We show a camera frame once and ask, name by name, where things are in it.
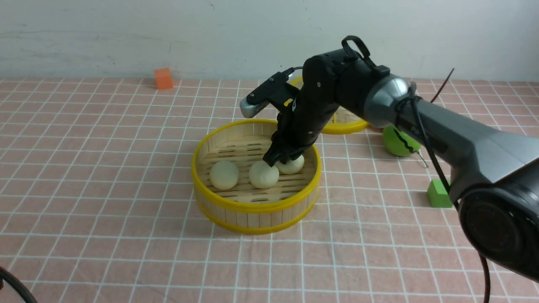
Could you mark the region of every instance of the black cable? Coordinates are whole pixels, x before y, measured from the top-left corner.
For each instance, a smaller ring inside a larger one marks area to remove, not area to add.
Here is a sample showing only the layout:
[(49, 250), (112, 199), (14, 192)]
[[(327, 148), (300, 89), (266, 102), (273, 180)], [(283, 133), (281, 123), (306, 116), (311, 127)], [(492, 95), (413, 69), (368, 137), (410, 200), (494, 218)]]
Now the black cable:
[[(444, 185), (445, 190), (449, 194), (449, 183), (444, 175), (444, 172), (442, 171), (440, 164), (438, 163), (438, 160), (436, 159), (436, 155), (434, 154), (434, 149), (432, 148), (430, 141), (427, 137), (427, 134), (425, 133), (425, 127), (423, 126), (423, 123), (421, 121), (421, 116), (419, 115), (419, 110), (417, 109), (417, 100), (420, 99), (418, 96), (410, 96), (407, 98), (408, 100), (404, 100), (404, 102), (409, 101), (410, 105), (412, 106), (412, 112), (413, 116), (416, 120), (417, 128), (419, 128), (419, 135), (421, 136), (421, 139), (424, 142), (425, 148), (429, 154), (429, 157), (431, 158), (432, 164), (434, 164), (434, 168), (436, 169), (436, 172), (438, 173), (438, 176), (440, 177), (441, 182)], [(455, 201), (453, 202), (453, 205), (458, 210), (459, 204)], [(483, 257), (479, 253), (479, 260), (481, 261), (481, 266), (483, 267), (483, 275), (485, 276), (485, 295), (483, 296), (483, 303), (489, 303), (490, 301), (490, 273), (488, 270), (488, 263), (487, 259)]]
[(24, 286), (24, 284), (13, 276), (9, 271), (0, 266), (0, 280), (6, 281), (23, 299), (25, 303), (38, 303), (32, 293)]

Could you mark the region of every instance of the green ball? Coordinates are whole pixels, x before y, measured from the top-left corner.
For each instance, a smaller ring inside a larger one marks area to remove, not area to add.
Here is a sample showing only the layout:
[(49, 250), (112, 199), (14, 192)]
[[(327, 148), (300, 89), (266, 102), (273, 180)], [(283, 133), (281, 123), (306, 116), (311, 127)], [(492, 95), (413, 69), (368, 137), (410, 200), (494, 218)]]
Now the green ball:
[(421, 144), (419, 144), (419, 142), (412, 139), (407, 134), (399, 131), (395, 126), (391, 125), (385, 127), (382, 131), (385, 149), (387, 149), (390, 153), (399, 157), (407, 157), (413, 154), (404, 146), (404, 142), (400, 140), (397, 133), (402, 137), (402, 139), (404, 139), (404, 141), (406, 141), (406, 143), (408, 143), (408, 146), (413, 149), (413, 153), (417, 152), (421, 148)]

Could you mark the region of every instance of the yellow steamer rim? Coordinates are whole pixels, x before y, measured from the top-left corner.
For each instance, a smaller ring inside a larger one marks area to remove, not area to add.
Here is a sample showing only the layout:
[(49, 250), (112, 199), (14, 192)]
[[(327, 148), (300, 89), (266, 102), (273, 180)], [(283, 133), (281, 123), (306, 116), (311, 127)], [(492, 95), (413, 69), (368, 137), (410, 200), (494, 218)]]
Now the yellow steamer rim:
[[(303, 78), (301, 76), (290, 81), (290, 84), (297, 88), (303, 86)], [(343, 107), (339, 107), (337, 112), (333, 115), (333, 119), (329, 121), (322, 134), (328, 135), (346, 135), (360, 132), (369, 127), (369, 124), (364, 120), (358, 118)]]
[[(260, 235), (284, 230), (309, 213), (322, 171), (314, 145), (303, 154), (302, 170), (280, 175), (274, 187), (257, 189), (248, 180), (251, 164), (262, 160), (276, 129), (274, 120), (240, 120), (216, 129), (198, 144), (191, 174), (198, 207), (209, 220), (228, 230)], [(239, 181), (230, 190), (218, 190), (211, 185), (209, 172), (213, 164), (225, 160), (238, 166)]]

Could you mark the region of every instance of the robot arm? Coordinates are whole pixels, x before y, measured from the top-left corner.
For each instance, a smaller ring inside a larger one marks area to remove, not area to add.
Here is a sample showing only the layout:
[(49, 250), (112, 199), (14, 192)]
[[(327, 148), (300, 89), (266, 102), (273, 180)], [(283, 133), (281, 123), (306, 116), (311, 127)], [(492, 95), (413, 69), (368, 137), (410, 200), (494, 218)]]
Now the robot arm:
[[(242, 100), (246, 118), (268, 104), (279, 111), (264, 161), (272, 166), (296, 159), (339, 106), (375, 127), (396, 125), (451, 166), (450, 199), (480, 254), (539, 282), (539, 139), (505, 133), (429, 103), (369, 57), (363, 42), (348, 36), (341, 49), (305, 61), (301, 89), (286, 83), (291, 68)], [(293, 102), (285, 106), (288, 99)]]

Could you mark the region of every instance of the orange cube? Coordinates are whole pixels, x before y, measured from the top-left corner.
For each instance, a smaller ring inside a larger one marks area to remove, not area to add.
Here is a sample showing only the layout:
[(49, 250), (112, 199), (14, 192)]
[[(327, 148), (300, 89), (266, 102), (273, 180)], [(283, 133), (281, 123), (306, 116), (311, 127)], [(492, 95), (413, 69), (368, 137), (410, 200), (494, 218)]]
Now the orange cube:
[(157, 89), (172, 88), (172, 76), (170, 75), (170, 70), (168, 68), (154, 70), (154, 74)]

